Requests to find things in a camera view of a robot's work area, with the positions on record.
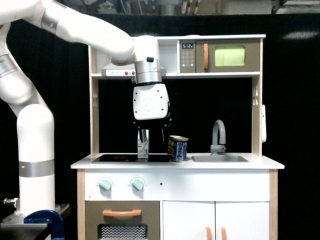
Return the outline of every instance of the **digital clock display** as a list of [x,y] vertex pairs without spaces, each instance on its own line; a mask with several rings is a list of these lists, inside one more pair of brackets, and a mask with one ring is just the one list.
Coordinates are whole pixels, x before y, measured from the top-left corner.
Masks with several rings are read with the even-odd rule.
[[182,49],[193,49],[194,44],[193,43],[183,43],[182,44]]

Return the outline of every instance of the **white countertop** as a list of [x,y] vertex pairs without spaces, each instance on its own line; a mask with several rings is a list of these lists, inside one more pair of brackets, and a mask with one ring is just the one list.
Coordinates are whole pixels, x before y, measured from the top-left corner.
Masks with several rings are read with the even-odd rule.
[[211,153],[188,153],[184,162],[106,162],[92,163],[104,154],[134,153],[99,153],[86,156],[71,165],[72,169],[284,169],[285,166],[266,157],[258,157],[253,153],[223,153],[224,155],[241,156],[248,162],[194,162],[192,156],[209,156]]

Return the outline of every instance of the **microwave window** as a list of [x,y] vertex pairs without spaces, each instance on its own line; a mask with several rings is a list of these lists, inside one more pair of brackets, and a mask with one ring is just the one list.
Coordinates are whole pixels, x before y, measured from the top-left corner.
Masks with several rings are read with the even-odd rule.
[[245,46],[216,46],[214,59],[216,66],[244,66]]
[[193,49],[194,44],[193,43],[183,43],[182,44],[182,49]]

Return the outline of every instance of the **gray faucet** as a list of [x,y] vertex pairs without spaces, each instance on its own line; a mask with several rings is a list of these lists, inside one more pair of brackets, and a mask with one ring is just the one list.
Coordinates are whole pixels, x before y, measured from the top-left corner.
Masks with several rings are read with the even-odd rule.
[[211,156],[217,153],[224,153],[226,150],[225,145],[218,145],[218,131],[220,135],[219,143],[226,144],[226,129],[221,120],[215,121],[212,131],[212,145],[210,146]]

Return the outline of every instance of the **canned food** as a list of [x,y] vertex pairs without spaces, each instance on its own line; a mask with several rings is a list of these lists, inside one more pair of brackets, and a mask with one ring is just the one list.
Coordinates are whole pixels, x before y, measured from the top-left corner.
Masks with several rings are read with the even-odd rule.
[[168,157],[175,162],[185,162],[187,160],[188,139],[183,136],[169,136]]

